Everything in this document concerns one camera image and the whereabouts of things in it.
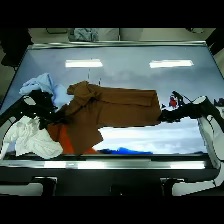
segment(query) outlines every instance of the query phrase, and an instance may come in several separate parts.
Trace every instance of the tabletop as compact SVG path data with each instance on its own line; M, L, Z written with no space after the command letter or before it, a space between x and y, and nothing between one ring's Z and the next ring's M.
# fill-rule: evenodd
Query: tabletop
M66 67L67 60L98 59L101 67ZM154 61L187 60L191 66L153 67ZM55 83L69 85L89 81L102 87L156 90L160 105L169 108L172 91L190 100L206 95L211 100L224 96L223 77L205 42L77 43L34 45L27 49L6 94L0 114L21 96L22 84L43 73ZM197 120L154 127L100 129L104 141L95 149L125 147L153 154L206 153Z

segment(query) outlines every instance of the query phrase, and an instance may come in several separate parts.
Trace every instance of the glossy table surface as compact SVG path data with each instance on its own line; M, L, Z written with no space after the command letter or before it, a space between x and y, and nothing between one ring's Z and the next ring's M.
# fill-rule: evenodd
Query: glossy table surface
M96 68L66 68L66 60L100 59ZM193 66L150 68L161 60L191 60ZM20 98L22 84L43 73L50 73L55 83L66 88L87 80L101 86L153 89L160 105L169 106L172 91L190 100L206 95L213 102L224 96L224 81L207 46L163 44L144 46L100 46L28 49L5 97L0 113ZM104 141L95 149L125 147L153 154L206 152L197 120L184 118L180 123L161 123L154 127L100 129Z

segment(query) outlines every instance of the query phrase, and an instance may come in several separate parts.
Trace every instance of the brown shirt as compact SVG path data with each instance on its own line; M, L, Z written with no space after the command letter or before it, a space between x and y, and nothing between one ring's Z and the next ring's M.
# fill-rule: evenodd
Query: brown shirt
M67 134L78 154L103 141L99 128L160 123L155 90L105 88L83 81L69 86L67 92L74 99L61 110L68 120Z

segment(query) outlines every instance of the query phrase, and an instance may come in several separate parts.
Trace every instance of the table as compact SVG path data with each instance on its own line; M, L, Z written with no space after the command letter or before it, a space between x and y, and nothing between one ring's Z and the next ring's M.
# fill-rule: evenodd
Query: table
M66 60L88 59L100 59L103 66L65 67ZM193 66L149 66L150 62L161 60L191 60ZM0 113L19 99L18 92L24 82L45 72L66 88L83 80L92 84L101 80L104 87L155 89L160 105L169 104L173 90L191 100L206 95L213 102L224 96L223 77L204 41L35 44L27 49ZM190 118L155 127L108 127L100 131L104 141L94 146L96 149L126 147L156 155L207 153L197 120Z

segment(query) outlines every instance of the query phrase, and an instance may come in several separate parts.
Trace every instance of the brown garment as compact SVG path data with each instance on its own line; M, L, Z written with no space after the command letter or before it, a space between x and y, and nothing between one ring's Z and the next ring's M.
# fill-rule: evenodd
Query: brown garment
M69 121L67 134L78 154L103 141L99 128L160 123L155 90L105 88L83 81L69 86L67 93L74 99L61 110Z

